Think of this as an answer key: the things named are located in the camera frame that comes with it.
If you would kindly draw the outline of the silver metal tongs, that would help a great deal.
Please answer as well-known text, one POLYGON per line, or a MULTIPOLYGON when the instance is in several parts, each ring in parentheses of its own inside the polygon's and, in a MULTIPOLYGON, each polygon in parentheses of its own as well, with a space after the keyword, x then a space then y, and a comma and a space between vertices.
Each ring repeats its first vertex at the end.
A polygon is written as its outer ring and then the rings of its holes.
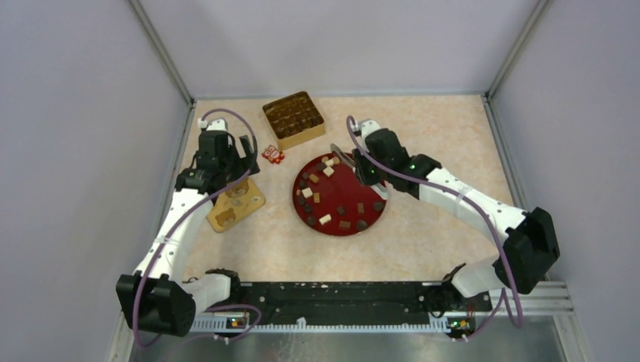
POLYGON ((356 162, 353 157, 344 152, 339 146, 334 143, 330 144, 331 152, 338 157, 338 159, 344 163, 347 167, 349 167, 354 173, 354 177, 357 181, 363 186, 372 189, 382 200, 389 200, 389 191, 387 187, 383 186, 381 183, 375 183, 372 185, 365 184, 362 178, 359 176, 358 169, 356 166, 356 162))

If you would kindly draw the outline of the gold bear tin lid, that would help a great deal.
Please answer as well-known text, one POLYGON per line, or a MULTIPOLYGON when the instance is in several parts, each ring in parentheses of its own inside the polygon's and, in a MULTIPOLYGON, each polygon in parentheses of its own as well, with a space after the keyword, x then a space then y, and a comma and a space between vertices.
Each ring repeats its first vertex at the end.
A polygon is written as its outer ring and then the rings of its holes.
POLYGON ((248 177, 217 198, 207 215, 207 221, 215 232, 222 233, 259 210, 265 203, 264 194, 248 177))

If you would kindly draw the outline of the red round tray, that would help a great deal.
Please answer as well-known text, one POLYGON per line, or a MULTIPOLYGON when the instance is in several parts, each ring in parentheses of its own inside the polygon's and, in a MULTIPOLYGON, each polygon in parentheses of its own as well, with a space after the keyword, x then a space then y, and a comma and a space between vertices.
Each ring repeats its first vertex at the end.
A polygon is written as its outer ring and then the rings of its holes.
POLYGON ((324 235, 346 237, 361 233, 355 227, 356 222, 360 219, 368 223, 368 228, 366 229, 368 230, 383 215, 387 201, 382 200, 372 189, 366 186, 363 187, 354 177, 352 170, 342 162, 333 166, 334 174, 331 177, 326 177, 322 171, 316 169, 316 165, 322 163, 321 159, 323 157, 333 159, 336 156, 330 152, 319 155, 302 166, 294 177, 294 184, 291 191, 294 212, 304 225, 324 235), (300 189, 298 183, 301 179, 304 179, 302 177, 302 173, 304 172, 309 173, 309 175, 315 174, 319 178, 317 184, 313 183, 310 179, 305 179, 307 188, 311 188, 313 194, 320 194, 321 201, 319 204, 313 201, 313 196, 304 198, 302 194, 296 195, 296 191, 300 189), (372 204, 376 201, 386 203, 381 212, 373 210, 372 204), (364 214, 358 213, 357 203, 364 204, 364 214), (313 207, 312 213, 305 212, 304 207, 307 204, 313 207), (337 208, 339 206, 342 206, 346 210, 346 215, 341 216, 338 214, 337 208), (322 225, 319 219, 326 214, 330 214, 332 220, 322 225), (317 223, 314 226, 309 226, 306 223, 308 216, 314 216, 317 219, 317 223))

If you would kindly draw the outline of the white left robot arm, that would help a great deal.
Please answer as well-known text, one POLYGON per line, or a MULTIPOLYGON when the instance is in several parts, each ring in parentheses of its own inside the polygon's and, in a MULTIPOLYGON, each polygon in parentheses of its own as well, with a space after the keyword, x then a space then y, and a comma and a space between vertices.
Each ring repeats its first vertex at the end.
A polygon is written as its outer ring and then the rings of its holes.
POLYGON ((170 210, 149 252, 134 273, 121 275, 115 289, 128 326, 160 335, 185 336, 195 316, 216 304, 234 311, 242 292, 230 273, 209 273, 186 282, 183 273, 201 225, 219 196, 259 172, 255 136, 235 139, 224 130, 205 130, 191 163, 177 176, 170 210))

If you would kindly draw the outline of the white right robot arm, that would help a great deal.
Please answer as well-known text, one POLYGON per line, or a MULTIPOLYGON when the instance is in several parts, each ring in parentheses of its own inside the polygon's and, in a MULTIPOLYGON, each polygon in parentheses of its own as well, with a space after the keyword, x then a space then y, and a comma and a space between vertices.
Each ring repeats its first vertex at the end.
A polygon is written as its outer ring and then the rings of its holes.
POLYGON ((465 184, 427 155, 410 156, 395 132, 365 121, 349 135, 355 140, 356 175, 365 185, 385 182, 399 192, 438 206, 496 244, 498 257, 456 268, 442 291, 444 304, 462 311, 479 293, 507 287, 529 294, 560 256, 550 214, 522 210, 465 184))

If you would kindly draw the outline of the dark heart chocolate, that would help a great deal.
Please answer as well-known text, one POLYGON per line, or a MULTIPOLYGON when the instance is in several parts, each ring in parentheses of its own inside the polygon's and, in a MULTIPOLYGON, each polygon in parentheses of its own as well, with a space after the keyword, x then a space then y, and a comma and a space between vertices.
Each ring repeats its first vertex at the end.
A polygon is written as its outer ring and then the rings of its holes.
POLYGON ((385 207, 386 203, 382 202, 382 201, 376 201, 372 204, 373 210, 376 212, 381 212, 384 207, 385 207))

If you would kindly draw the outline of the gold chocolate box tin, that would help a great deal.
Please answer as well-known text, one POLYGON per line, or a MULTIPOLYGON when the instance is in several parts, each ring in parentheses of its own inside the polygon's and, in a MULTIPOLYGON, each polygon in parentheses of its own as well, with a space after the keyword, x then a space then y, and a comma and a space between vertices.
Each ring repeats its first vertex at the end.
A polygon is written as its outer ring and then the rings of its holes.
POLYGON ((277 146, 291 149, 326 133, 325 119, 306 91, 299 91, 262 106, 277 146))

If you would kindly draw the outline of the red owl toy block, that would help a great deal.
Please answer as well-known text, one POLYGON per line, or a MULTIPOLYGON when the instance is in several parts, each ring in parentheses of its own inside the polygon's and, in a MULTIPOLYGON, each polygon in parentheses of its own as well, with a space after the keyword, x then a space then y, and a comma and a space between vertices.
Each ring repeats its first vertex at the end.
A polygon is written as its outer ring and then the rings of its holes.
POLYGON ((270 164, 280 164, 285 159, 284 153, 274 145, 267 146, 262 152, 262 156, 270 164))

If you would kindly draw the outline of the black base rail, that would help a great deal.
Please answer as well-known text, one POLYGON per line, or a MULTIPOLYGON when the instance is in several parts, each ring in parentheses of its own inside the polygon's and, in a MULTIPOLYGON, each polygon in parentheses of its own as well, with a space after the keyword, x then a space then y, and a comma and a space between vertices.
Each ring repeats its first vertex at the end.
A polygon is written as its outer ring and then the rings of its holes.
POLYGON ((219 307, 233 305, 260 326, 392 326, 427 324, 436 317, 468 317, 493 308, 488 293, 462 297, 431 281, 245 282, 219 307))

